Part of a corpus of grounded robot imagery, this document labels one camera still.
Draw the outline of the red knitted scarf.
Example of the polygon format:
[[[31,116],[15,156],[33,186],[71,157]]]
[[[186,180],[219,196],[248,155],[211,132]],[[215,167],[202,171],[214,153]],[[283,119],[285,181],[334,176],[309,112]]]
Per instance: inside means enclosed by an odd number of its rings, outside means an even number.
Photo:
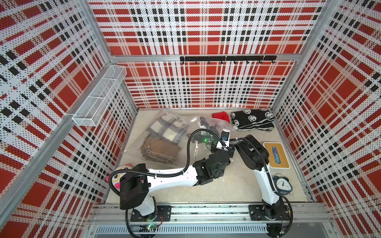
[[[212,117],[214,119],[219,119],[219,120],[226,121],[227,123],[230,123],[230,116],[226,112],[214,113],[212,114]]]

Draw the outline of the grey white plaid scarf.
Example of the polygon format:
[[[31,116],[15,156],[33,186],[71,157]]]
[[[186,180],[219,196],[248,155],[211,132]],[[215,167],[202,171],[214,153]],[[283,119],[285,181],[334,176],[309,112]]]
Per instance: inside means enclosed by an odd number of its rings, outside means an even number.
[[[188,124],[183,119],[163,114],[146,131],[154,137],[178,145],[188,128]]]

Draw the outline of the clear plastic vacuum bag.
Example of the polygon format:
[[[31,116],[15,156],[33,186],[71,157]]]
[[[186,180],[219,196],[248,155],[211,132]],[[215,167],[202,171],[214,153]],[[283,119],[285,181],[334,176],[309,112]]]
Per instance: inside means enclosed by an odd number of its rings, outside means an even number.
[[[224,130],[232,125],[210,112],[194,110],[140,111],[120,165],[145,163],[153,169],[175,169],[207,158]]]

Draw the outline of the brown knitted scarf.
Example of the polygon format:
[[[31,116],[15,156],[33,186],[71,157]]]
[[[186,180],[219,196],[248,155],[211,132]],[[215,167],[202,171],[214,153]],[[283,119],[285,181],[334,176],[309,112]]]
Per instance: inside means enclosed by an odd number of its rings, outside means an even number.
[[[142,156],[153,162],[173,164],[181,148],[149,134],[140,147]]]

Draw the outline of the black smiley pattern scarf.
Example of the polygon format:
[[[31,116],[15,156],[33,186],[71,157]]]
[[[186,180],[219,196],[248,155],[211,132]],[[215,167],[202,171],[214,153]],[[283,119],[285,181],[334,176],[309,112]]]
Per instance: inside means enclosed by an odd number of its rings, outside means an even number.
[[[275,117],[269,110],[243,110],[230,113],[231,124],[238,131],[272,131]]]

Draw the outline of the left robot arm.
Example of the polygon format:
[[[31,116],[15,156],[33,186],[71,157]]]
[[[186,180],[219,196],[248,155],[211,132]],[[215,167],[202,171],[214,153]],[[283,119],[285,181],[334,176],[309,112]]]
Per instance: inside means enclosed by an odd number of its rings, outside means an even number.
[[[230,165],[230,153],[218,149],[208,158],[196,161],[186,171],[183,169],[149,170],[145,164],[120,169],[112,176],[112,188],[119,192],[121,210],[137,210],[142,216],[157,215],[156,200],[150,194],[178,186],[198,186],[224,176]]]

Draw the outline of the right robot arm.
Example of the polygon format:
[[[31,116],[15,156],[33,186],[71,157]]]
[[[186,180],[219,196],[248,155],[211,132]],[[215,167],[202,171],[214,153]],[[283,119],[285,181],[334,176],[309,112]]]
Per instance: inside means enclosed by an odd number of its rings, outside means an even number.
[[[251,135],[231,139],[230,131],[223,130],[220,135],[206,129],[199,129],[189,135],[187,142],[187,167],[190,166],[190,144],[199,132],[206,132],[213,137],[210,140],[211,154],[208,158],[196,161],[192,167],[197,172],[197,185],[204,185],[224,175],[225,168],[237,151],[244,164],[254,172],[262,193],[263,210],[258,215],[260,220],[288,219],[293,221],[293,211],[289,200],[280,194],[273,181],[269,168],[269,153]]]

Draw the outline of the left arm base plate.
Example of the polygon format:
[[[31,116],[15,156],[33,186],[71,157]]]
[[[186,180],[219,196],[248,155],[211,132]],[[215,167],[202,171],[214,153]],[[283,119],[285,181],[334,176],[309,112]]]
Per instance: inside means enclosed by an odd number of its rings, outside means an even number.
[[[156,206],[152,213],[141,213],[137,209],[133,209],[130,221],[132,222],[168,222],[171,219],[172,206],[159,205]]]

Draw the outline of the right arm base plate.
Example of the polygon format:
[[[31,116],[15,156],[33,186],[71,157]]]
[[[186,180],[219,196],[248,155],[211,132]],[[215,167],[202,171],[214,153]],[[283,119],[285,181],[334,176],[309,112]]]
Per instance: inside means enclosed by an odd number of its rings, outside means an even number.
[[[249,205],[249,215],[252,221],[289,221],[291,218],[286,205]]]

